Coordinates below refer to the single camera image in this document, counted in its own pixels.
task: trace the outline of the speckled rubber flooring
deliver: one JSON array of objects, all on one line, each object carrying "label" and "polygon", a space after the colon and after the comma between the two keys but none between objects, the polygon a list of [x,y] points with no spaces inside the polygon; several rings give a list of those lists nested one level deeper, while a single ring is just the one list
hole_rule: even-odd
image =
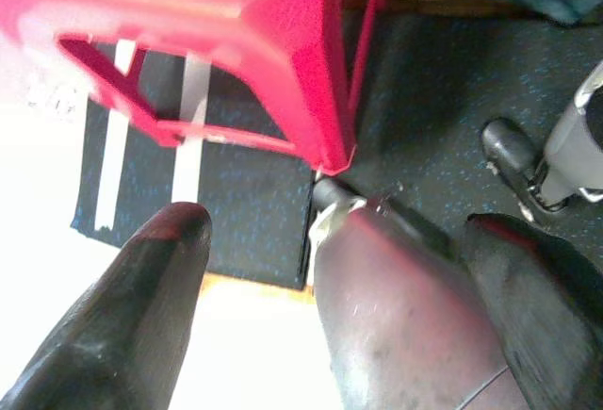
[{"label": "speckled rubber flooring", "polygon": [[[114,49],[106,53],[112,57]],[[185,61],[150,53],[142,91],[163,118],[177,118]],[[106,148],[107,111],[89,102],[82,174],[72,227],[121,247],[171,201],[175,150],[158,146],[130,126],[111,229],[95,229]],[[212,68],[206,121],[281,136],[250,90]],[[300,159],[241,146],[205,142],[197,201],[212,218],[210,271],[283,287],[303,288],[306,231],[313,174]]]},{"label": "speckled rubber flooring", "polygon": [[[348,19],[350,41],[357,25]],[[480,130],[507,116],[544,144],[603,59],[602,42],[600,26],[380,16],[359,147],[343,179],[364,194],[393,193],[453,239],[471,213],[521,217],[512,193],[486,169]],[[603,205],[579,205],[550,232],[603,269]]]}]

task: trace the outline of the red stool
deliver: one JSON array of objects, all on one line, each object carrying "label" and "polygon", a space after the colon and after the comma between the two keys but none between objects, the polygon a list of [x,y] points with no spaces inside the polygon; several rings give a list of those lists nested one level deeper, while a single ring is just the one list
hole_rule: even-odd
[{"label": "red stool", "polygon": [[[21,46],[59,51],[91,77],[91,95],[159,144],[197,136],[299,156],[328,174],[349,167],[353,123],[378,0],[369,0],[348,92],[341,0],[2,0],[0,27]],[[122,74],[94,41],[137,43]],[[246,83],[287,140],[165,121],[140,94],[147,49],[192,53]]]}]

